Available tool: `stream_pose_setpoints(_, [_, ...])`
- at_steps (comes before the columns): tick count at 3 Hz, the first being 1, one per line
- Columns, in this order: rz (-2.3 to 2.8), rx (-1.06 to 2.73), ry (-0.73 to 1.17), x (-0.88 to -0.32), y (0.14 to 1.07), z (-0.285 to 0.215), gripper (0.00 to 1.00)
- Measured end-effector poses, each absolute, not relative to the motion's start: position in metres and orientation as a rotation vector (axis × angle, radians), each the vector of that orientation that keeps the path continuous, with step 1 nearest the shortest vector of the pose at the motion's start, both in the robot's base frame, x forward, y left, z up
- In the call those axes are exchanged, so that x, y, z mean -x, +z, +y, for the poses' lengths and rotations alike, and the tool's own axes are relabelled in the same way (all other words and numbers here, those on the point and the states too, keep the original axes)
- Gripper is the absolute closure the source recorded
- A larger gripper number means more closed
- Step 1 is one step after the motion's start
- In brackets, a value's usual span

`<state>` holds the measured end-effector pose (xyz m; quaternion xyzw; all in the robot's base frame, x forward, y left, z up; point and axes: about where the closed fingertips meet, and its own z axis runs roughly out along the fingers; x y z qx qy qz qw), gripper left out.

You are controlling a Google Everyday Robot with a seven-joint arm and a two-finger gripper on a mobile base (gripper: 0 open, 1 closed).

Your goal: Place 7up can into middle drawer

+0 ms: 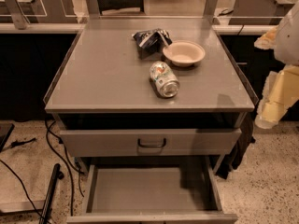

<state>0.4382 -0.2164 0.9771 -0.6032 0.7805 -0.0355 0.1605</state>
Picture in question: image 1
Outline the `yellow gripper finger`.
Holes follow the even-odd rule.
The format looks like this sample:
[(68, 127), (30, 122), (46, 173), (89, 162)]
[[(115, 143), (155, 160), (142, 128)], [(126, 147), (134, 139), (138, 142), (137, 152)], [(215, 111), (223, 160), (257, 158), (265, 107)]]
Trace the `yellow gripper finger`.
[(258, 49), (274, 49), (276, 46), (277, 30), (276, 26), (268, 30), (254, 42), (254, 47)]
[(299, 100), (299, 66), (286, 65), (279, 72), (271, 71), (264, 83), (262, 95), (255, 124), (262, 129), (271, 129)]

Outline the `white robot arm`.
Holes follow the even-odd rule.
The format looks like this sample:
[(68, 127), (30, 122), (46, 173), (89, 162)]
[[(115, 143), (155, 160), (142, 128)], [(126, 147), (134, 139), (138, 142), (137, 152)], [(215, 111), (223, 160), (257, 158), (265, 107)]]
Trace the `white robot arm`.
[(272, 49), (275, 59), (285, 64), (281, 71), (269, 73), (255, 118), (259, 128), (271, 129), (299, 100), (299, 2), (276, 27), (260, 36), (254, 46)]

